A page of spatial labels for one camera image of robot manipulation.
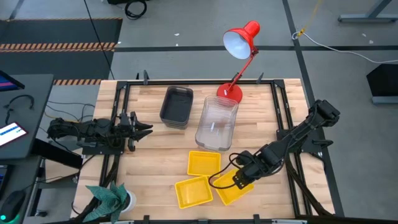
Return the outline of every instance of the lamp base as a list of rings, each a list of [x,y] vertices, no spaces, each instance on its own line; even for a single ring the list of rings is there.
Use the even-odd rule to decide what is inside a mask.
[[[242,89],[238,85],[234,85],[234,87],[228,91],[229,86],[231,86],[230,83],[225,83],[218,87],[217,96],[228,98],[240,103],[243,97]]]

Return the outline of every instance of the white pot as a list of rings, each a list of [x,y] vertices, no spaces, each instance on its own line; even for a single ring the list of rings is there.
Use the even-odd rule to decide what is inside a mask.
[[[137,197],[134,193],[127,190],[127,194],[129,194],[128,197],[130,197],[130,203],[125,209],[122,210],[121,213],[131,211],[136,206],[136,203],[137,203]]]

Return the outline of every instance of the yellow plastic bin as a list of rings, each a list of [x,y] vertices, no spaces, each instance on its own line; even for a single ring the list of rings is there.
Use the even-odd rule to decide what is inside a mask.
[[[221,176],[219,179],[213,182],[213,185],[216,187],[224,187],[234,184],[232,177],[235,175],[237,169],[230,170],[225,175]],[[223,201],[224,205],[229,205],[237,199],[241,198],[243,195],[247,194],[254,188],[253,184],[249,184],[245,186],[242,190],[237,186],[230,187],[228,189],[216,189],[218,195]]]
[[[213,200],[213,194],[205,176],[175,183],[175,192],[177,193],[178,206],[181,209]]]
[[[190,151],[188,175],[211,176],[221,170],[221,154],[217,152]]]

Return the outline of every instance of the clear plastic container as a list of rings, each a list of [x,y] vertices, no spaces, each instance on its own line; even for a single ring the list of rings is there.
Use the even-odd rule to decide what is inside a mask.
[[[238,102],[218,96],[207,96],[195,135],[205,149],[227,151],[232,145]]]

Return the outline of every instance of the monitor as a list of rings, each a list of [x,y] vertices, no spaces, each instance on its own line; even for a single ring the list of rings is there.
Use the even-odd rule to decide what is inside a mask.
[[[25,85],[0,70],[0,91],[20,90]]]

